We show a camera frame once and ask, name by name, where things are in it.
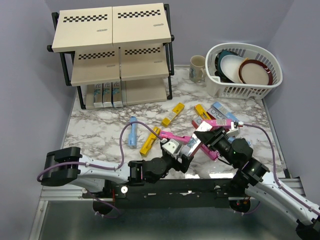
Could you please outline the metallic blue toothpaste box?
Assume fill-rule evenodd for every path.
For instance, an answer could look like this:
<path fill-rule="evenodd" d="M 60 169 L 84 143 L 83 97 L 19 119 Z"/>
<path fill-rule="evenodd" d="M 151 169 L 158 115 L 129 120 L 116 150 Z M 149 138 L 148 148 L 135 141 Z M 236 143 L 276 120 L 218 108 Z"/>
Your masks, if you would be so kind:
<path fill-rule="evenodd" d="M 103 84 L 98 83 L 94 85 L 94 91 L 93 91 L 93 105 L 95 108 L 102 108 L 102 93 L 103 93 Z"/>
<path fill-rule="evenodd" d="M 112 83 L 112 104 L 114 108 L 123 107 L 121 82 Z"/>
<path fill-rule="evenodd" d="M 102 105 L 104 108 L 112 107 L 112 83 L 106 82 L 103 84 Z"/>

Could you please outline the pink toothpaste box diagonal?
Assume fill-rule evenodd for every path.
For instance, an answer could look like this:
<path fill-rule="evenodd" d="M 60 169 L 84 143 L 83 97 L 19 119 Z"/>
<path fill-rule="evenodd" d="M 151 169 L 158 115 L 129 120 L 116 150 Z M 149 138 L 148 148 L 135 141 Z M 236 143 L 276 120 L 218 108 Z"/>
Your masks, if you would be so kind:
<path fill-rule="evenodd" d="M 218 151 L 210 150 L 205 144 L 202 144 L 200 149 L 213 161 L 216 161 L 220 156 Z"/>

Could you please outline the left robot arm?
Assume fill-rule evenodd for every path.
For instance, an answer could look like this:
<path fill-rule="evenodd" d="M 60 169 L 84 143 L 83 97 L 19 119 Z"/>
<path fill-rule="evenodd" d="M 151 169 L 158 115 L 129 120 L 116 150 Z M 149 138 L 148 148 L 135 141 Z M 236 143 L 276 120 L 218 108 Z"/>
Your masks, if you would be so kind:
<path fill-rule="evenodd" d="M 110 194 L 111 181 L 116 184 L 142 186 L 165 178 L 171 169 L 186 173 L 194 156 L 184 153 L 184 147 L 174 139 L 160 141 L 161 157 L 132 160 L 123 165 L 96 160 L 81 154 L 79 147 L 51 151 L 46 155 L 44 170 L 37 176 L 43 186 L 67 184 L 86 188 L 104 198 Z"/>

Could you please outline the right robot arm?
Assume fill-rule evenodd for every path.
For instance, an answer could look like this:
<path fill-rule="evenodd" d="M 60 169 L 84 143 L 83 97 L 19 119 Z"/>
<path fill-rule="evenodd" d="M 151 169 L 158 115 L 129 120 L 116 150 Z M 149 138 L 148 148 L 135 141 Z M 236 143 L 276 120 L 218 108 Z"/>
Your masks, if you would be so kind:
<path fill-rule="evenodd" d="M 229 189 L 236 195 L 244 193 L 269 204 L 293 220 L 296 234 L 302 240 L 320 238 L 320 206 L 281 181 L 274 172 L 253 157 L 253 149 L 244 138 L 228 141 L 223 127 L 213 131 L 195 131 L 202 144 L 216 150 L 237 172 Z"/>

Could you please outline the red metallic toothpaste box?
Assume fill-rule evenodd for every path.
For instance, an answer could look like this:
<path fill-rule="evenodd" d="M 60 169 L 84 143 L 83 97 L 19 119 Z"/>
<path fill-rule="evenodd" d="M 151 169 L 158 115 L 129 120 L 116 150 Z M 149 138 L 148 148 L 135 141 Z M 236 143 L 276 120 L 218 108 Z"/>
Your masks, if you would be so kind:
<path fill-rule="evenodd" d="M 211 131 L 212 128 L 212 125 L 205 121 L 202 121 L 199 127 L 191 135 L 191 138 L 188 141 L 188 143 L 184 145 L 184 147 L 180 150 L 180 155 L 185 155 L 187 157 L 194 156 L 202 145 L 201 140 L 196 136 L 195 132 L 208 132 Z"/>

